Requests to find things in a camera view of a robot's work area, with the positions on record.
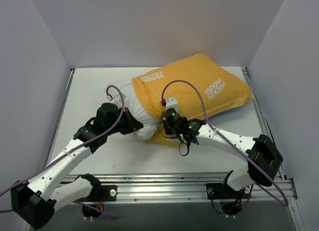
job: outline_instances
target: robotic arm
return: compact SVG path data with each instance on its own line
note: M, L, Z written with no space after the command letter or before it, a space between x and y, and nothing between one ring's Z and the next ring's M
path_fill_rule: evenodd
M109 135L118 132L129 134L143 128L143 124L138 122L127 108L124 108L118 124L106 136L100 137L120 116L122 105L120 96L108 98L109 103L102 104L96 117L91 118L78 130L65 149L48 164L48 166L51 165L49 168L11 190L12 209L34 229L44 226L54 212L61 207L83 197L97 197L101 193L101 182L90 174L82 175L74 182L60 188L57 187L81 161L105 144ZM178 113L178 103L174 98L170 97L162 104L166 106L162 114L166 134L178 136L187 145L195 143L214 146L238 155L220 135L216 134L218 130L272 179L275 177L283 158L269 137L265 135L260 135L259 138L244 137L217 128L212 130L205 121L187 120L181 117ZM94 138L97 138L94 142L72 151ZM226 176L221 189L226 197L231 197L234 192L240 192L254 183L263 186L271 185L263 174L248 163L248 166L243 169L231 171Z

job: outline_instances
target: gray floor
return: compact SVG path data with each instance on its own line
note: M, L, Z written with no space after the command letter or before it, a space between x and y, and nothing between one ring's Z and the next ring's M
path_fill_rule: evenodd
M83 221L81 207L59 210L41 231L294 231L288 208L269 202L251 202L236 219L216 213L210 203L108 205L107 212L120 220Z

